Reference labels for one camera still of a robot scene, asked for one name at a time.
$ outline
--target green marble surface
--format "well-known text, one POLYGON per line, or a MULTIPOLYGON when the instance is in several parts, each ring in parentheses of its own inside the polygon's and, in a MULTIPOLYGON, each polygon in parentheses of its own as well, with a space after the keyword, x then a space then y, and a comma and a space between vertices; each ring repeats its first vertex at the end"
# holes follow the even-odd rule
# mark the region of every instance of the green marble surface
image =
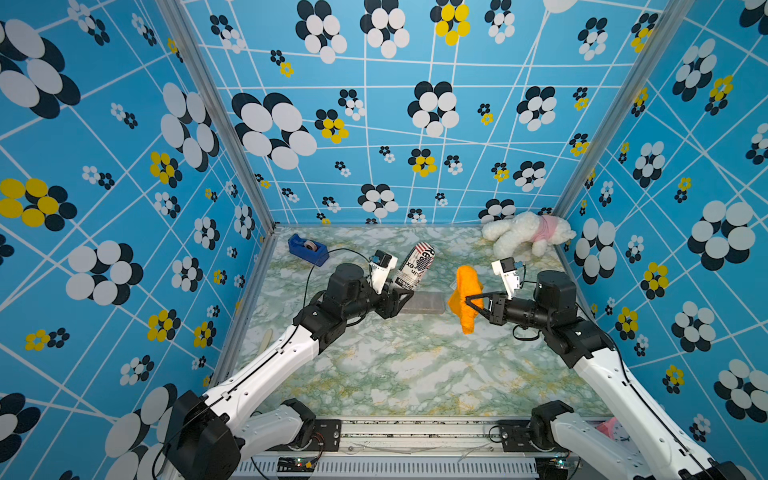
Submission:
MULTIPOLYGON (((437 253, 420 290, 444 292, 447 300, 461 265, 476 268, 485 292, 504 289, 491 271, 492 243, 478 227, 281 227, 239 366, 256 357, 268 329, 275 340, 302 306, 311 265, 288 253, 287 240, 294 233, 329 249, 347 247, 366 256, 380 249, 401 259, 414 244, 426 241, 437 253)), ((541 270, 563 270, 553 250, 531 260, 528 248, 515 259, 527 260, 529 280, 541 270)), ((331 272, 343 262, 362 264, 363 259, 346 251, 331 253, 313 271, 308 297, 324 290, 331 272)), ((518 295, 530 298, 532 287, 526 284, 518 295)), ((317 415, 530 415, 533 407, 554 399, 582 415, 610 415, 597 394, 542 340, 516 340, 511 326, 493 326, 480 317, 475 332, 465 336, 449 309, 441 315, 401 314, 388 320, 369 314, 291 375, 260 411, 293 397, 317 415)))

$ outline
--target black cable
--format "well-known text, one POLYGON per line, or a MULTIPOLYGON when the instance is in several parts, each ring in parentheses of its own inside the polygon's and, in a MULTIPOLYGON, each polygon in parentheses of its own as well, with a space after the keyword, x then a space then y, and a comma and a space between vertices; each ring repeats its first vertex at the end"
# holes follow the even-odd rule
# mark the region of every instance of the black cable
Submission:
MULTIPOLYGON (((339 250, 346 250, 348 252, 357 253, 358 255, 360 255, 366 261, 366 264, 368 265, 368 275, 369 276, 371 275, 371 264, 368 261, 368 257, 366 257, 365 255, 363 255, 360 252, 352 250, 351 248, 334 248, 333 250, 328 250, 328 253, 338 252, 339 250)), ((315 269, 315 267, 317 266, 317 262, 319 262, 319 261, 320 261, 320 259, 317 259, 315 261, 315 263, 312 265, 312 268, 310 268, 309 274, 307 274, 307 276, 306 276, 306 285, 304 286, 304 301, 303 301, 303 304, 301 306, 302 308, 304 308, 306 306, 306 293, 310 289, 310 277, 312 276, 312 270, 315 269)))
POLYGON ((256 471, 257 471, 257 472, 259 472, 259 473, 261 474, 261 476, 263 476, 263 477, 264 477, 264 480, 269 480, 269 479, 266 477, 266 475, 264 475, 264 474, 261 472, 261 470, 259 470, 259 466, 258 466, 258 465, 256 465, 256 462, 253 460, 253 457, 251 457, 251 458, 250 458, 250 461, 253 463, 253 466, 254 466, 254 467, 256 467, 256 471))
POLYGON ((223 397, 220 397, 220 398, 216 399, 216 400, 215 400, 213 403, 211 403, 211 404, 210 404, 210 405, 208 405, 208 406, 207 406, 205 409, 203 409, 203 411, 202 411, 202 412, 198 413, 197 415, 195 415, 195 416, 194 416, 194 417, 192 417, 191 419, 187 420, 187 421, 186 421, 186 422, 185 422, 185 423, 184 423, 184 424, 181 426, 181 428, 180 428, 180 429, 178 429, 178 430, 177 430, 177 431, 176 431, 176 432, 175 432, 173 435, 171 435, 170 437, 168 437, 168 436, 166 437, 165 441, 163 442, 163 446, 160 448, 160 450, 158 450, 158 451, 157 451, 157 455, 154 457, 154 461, 152 462, 152 471, 151 471, 151 474, 152 474, 152 480, 157 480, 157 475, 155 475, 155 474, 154 474, 154 470, 155 470, 155 467, 157 466, 157 459, 158 459, 158 458, 160 458, 160 454, 161 454, 161 453, 163 453, 163 450, 165 450, 165 447, 166 447, 166 446, 170 446, 170 441, 171 441, 172 439, 174 439, 174 438, 175 438, 177 435, 179 435, 179 434, 181 433, 181 431, 182 431, 182 430, 184 430, 184 428, 185 428, 187 425, 189 425, 190 423, 192 423, 192 422, 193 422, 195 419, 197 419, 197 417, 199 417, 200 415, 203 415, 205 412, 207 412, 208 410, 212 409, 212 408, 214 407, 214 405, 216 405, 216 404, 217 404, 217 403, 218 403, 220 400, 222 400, 222 399, 223 399, 223 397))
MULTIPOLYGON (((582 312, 584 312, 584 314, 585 314, 585 315, 587 314, 587 310, 584 310, 584 307, 583 307, 583 306, 581 306, 581 305, 579 305, 579 303, 578 303, 578 302, 576 302, 576 306, 577 306, 578 308, 580 308, 580 309, 581 309, 581 311, 582 311, 582 312)), ((619 366, 621 367, 621 373, 622 373, 622 374, 624 374, 624 380, 626 381, 626 383, 627 383, 627 386, 628 386, 628 387, 630 387, 630 388, 632 389, 632 391, 634 392, 634 394, 635 394, 635 395, 636 395, 636 396, 637 396, 637 397, 640 399, 640 401, 643 403, 643 405, 645 405, 645 408, 646 408, 646 409, 648 409, 648 411, 649 411, 649 412, 651 412, 651 413, 654 415, 654 417, 656 417, 656 420, 658 420, 658 421, 659 421, 659 423, 661 424, 661 426, 663 426, 663 427, 664 427, 664 429, 665 429, 665 430, 667 430, 667 432, 668 432, 670 435, 672 435, 672 438, 674 439, 674 441, 675 441, 675 442, 676 442, 676 443, 677 443, 677 444, 678 444, 678 445, 679 445, 679 446, 680 446, 680 447, 681 447, 681 448, 682 448, 682 449, 683 449, 685 452, 687 452, 687 453, 688 453, 688 455, 690 455, 690 457, 693 459, 693 461, 694 461, 694 462, 696 462, 696 465, 698 465, 698 467, 699 467, 699 468, 701 468, 701 470, 702 470, 703 472, 705 472, 709 478, 712 478, 712 475, 710 475, 710 473, 707 471, 707 469, 706 469, 706 468, 704 468, 704 466, 703 466, 703 465, 701 465, 701 463, 699 462, 699 460, 698 460, 696 457, 694 457, 694 454, 692 453, 692 451, 691 451, 691 450, 689 450, 689 449, 688 449, 688 447, 686 447, 686 446, 685 446, 685 444, 683 444, 683 443, 680 441, 680 439, 677 437, 677 435, 675 435, 675 434, 674 434, 674 432, 672 432, 672 429, 670 429, 670 428, 669 428, 669 426, 667 425, 667 423, 666 423, 666 422, 665 422, 665 421, 664 421, 664 420, 663 420, 663 419, 662 419, 662 418, 661 418, 661 417, 660 417, 660 416, 659 416, 659 415, 656 413, 656 411, 655 411, 655 410, 653 410, 653 409, 650 407, 650 405, 648 405, 648 402, 646 402, 646 401, 645 401, 645 399, 644 399, 644 398, 643 398, 643 396, 640 394, 640 392, 638 392, 638 391, 637 391, 637 389, 635 389, 635 388, 634 388, 634 385, 632 384, 632 382, 630 382, 630 380, 629 380, 629 377, 627 376, 627 364, 626 364, 626 363, 624 363, 624 358, 621 356, 621 350, 619 350, 619 346, 616 344, 616 341, 614 340, 614 338, 613 338, 612 336, 608 335, 607 333, 605 334, 605 336, 606 336, 606 337, 607 337, 607 338, 608 338, 608 339, 611 341, 611 344, 613 344, 613 346, 614 346, 614 349, 616 350, 616 353, 617 353, 617 354, 618 354, 618 356, 619 356, 619 366)))
POLYGON ((568 480, 573 480, 573 477, 576 475, 576 472, 578 472, 579 467, 581 467, 581 457, 578 458, 578 462, 576 462, 576 468, 574 468, 574 471, 571 473, 571 476, 568 477, 568 480))
POLYGON ((363 320, 366 318, 366 315, 368 315, 368 313, 367 313, 367 312, 366 312, 366 313, 365 313, 363 316, 361 316, 360 318, 358 318, 358 319, 357 319, 357 321, 355 321, 355 322, 352 322, 352 323, 347 323, 347 324, 346 324, 346 328, 350 328, 351 326, 355 326, 355 325, 357 325, 358 323, 362 322, 362 321, 363 321, 363 320))
POLYGON ((501 425, 498 425, 498 424, 497 424, 497 425, 491 425, 491 428, 490 428, 490 429, 488 429, 488 440, 490 440, 491 442, 494 442, 494 443, 503 443, 503 442, 504 442, 504 440, 499 440, 498 442, 496 442, 496 441, 493 439, 493 437, 491 437, 491 432, 493 432, 493 429, 498 429, 499 431, 501 431, 501 430, 502 430, 502 426, 501 426, 501 425))

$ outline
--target white stuffed animal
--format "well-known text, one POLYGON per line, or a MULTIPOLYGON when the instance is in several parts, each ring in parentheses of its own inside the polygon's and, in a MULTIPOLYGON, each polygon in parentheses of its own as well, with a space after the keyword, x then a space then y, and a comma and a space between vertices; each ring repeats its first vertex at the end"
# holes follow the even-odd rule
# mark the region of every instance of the white stuffed animal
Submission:
POLYGON ((497 259, 512 257, 521 243, 531 242, 531 252, 541 257, 547 245, 559 245, 576 237, 567 220, 552 215, 536 215, 524 212, 514 218, 486 223, 482 228, 486 240, 496 242, 493 255, 497 259))

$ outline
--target orange cloth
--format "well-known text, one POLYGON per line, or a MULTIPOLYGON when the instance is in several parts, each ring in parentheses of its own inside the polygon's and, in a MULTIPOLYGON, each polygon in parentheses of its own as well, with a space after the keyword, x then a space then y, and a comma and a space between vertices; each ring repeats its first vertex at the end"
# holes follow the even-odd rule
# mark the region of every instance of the orange cloth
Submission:
MULTIPOLYGON (((475 331, 475 317, 478 313, 467 305, 464 298, 480 293, 482 293, 482 283, 478 280, 478 273, 469 265, 460 266, 456 270, 456 291, 448 300, 448 306, 458 316, 465 335, 475 331)), ((472 303, 483 308, 482 299, 473 300, 472 303)))

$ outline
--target wall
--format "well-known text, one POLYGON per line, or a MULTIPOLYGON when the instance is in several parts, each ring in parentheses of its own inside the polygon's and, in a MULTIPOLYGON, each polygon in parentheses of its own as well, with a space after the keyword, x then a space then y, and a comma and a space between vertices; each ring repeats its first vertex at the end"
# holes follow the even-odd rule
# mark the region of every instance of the wall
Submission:
POLYGON ((768 21, 744 5, 695 3, 586 179, 564 248, 654 398, 714 458, 765 478, 768 21))
POLYGON ((324 224, 548 211, 665 5, 184 3, 275 220, 324 224))
POLYGON ((234 231, 250 200, 153 2, 0 20, 0 478, 150 478, 260 230, 234 231))

